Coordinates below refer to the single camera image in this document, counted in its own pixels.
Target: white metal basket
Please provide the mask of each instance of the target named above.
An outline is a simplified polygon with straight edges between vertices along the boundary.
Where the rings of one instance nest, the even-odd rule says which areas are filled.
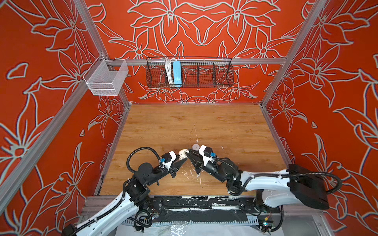
[[[84,80],[93,95],[118,95],[129,72],[125,60],[123,60],[118,70],[112,66],[108,66],[107,61],[103,55],[100,55],[84,76]]]

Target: white scratch mark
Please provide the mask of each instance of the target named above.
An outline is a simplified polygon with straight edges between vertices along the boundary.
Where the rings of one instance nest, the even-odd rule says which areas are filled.
[[[193,123],[193,125],[194,125],[195,136],[197,137],[196,143],[198,143],[198,136],[197,136],[197,130],[195,129],[195,123]]]

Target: wooden tabletop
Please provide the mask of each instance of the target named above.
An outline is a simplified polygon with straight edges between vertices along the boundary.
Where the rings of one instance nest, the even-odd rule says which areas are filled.
[[[129,154],[148,146],[161,156],[169,151],[206,145],[220,158],[228,157],[240,170],[269,172],[285,169],[278,148],[258,105],[135,105],[130,109],[113,160],[104,179],[101,195],[118,195],[132,173],[126,167]],[[149,162],[158,165],[149,150],[136,153],[130,166]],[[199,176],[190,160],[176,178],[167,175],[160,186],[149,186],[150,195],[228,195],[226,183],[206,172]],[[254,191],[244,193],[254,195]]]

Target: red wall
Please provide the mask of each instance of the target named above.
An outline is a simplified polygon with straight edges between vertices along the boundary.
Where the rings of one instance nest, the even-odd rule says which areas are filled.
[[[0,3],[0,183],[98,56],[73,1]],[[94,193],[124,112],[87,91],[0,216],[2,235],[60,235]]]
[[[86,0],[112,59],[285,57],[313,0]],[[235,66],[231,88],[156,89],[142,66],[124,84],[134,103],[260,102],[279,65]]]
[[[329,1],[267,107],[295,163],[344,180],[328,196],[336,235],[378,233],[377,13],[376,1]]]

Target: white power cord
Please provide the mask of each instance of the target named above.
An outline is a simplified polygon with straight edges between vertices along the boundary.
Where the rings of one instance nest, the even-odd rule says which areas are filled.
[[[165,59],[164,63],[165,63],[165,68],[166,68],[166,73],[167,73],[167,77],[168,77],[168,83],[170,85],[174,84],[175,82],[173,81],[173,78],[172,78],[172,75],[171,75],[171,71],[172,71],[172,62],[173,61],[177,61],[176,58],[172,58],[172,59]]]

